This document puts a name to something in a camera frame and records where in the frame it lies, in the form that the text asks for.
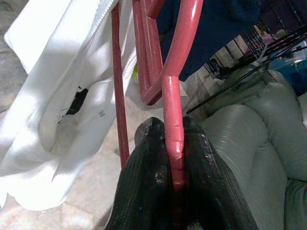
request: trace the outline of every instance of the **blue container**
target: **blue container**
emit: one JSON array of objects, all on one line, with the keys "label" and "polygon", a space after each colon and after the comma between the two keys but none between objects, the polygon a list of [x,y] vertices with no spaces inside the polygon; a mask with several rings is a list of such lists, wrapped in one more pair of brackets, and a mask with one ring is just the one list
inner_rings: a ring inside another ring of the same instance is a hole
[{"label": "blue container", "polygon": [[[303,41],[295,47],[306,47]],[[297,96],[307,91],[307,49],[278,58],[269,64],[269,69],[279,71],[291,83]]]}]

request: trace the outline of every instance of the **blue fabric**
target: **blue fabric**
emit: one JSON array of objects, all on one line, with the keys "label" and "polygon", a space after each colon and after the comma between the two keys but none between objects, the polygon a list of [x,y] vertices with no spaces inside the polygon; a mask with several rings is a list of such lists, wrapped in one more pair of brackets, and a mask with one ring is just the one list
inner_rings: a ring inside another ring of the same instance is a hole
[{"label": "blue fabric", "polygon": [[[162,59],[165,62],[177,22],[180,0],[167,0],[158,17]],[[220,48],[257,23],[258,0],[204,0],[200,23],[187,62],[179,76],[185,81]]]}]

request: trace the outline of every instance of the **white cloth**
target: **white cloth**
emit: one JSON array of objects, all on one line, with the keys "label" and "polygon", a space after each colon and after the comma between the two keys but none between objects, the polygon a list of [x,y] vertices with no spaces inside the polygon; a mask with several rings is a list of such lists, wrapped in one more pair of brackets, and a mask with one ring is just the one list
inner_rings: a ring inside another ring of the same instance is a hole
[{"label": "white cloth", "polygon": [[[116,116],[111,10],[117,0],[30,0],[5,35],[29,76],[0,122],[0,205],[58,206]],[[131,0],[120,1],[126,91],[136,64]],[[89,90],[78,113],[75,93]]]}]

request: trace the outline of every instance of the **blue cloth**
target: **blue cloth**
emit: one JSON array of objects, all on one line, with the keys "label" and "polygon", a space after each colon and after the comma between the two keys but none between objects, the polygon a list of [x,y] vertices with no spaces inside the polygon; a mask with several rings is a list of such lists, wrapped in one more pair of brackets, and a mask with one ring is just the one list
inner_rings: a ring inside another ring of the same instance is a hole
[{"label": "blue cloth", "polygon": [[[162,59],[165,62],[177,22],[180,0],[167,0],[158,17]],[[258,0],[204,0],[200,23],[187,62],[179,76],[185,81],[232,39],[257,23]]]}]

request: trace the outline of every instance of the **gray leather sofa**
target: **gray leather sofa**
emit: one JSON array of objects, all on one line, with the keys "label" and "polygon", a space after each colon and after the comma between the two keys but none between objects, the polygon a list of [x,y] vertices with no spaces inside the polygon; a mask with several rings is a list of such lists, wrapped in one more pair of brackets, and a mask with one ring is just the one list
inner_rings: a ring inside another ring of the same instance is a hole
[{"label": "gray leather sofa", "polygon": [[253,80],[217,98],[201,125],[260,230],[307,230],[307,96],[275,71]]}]

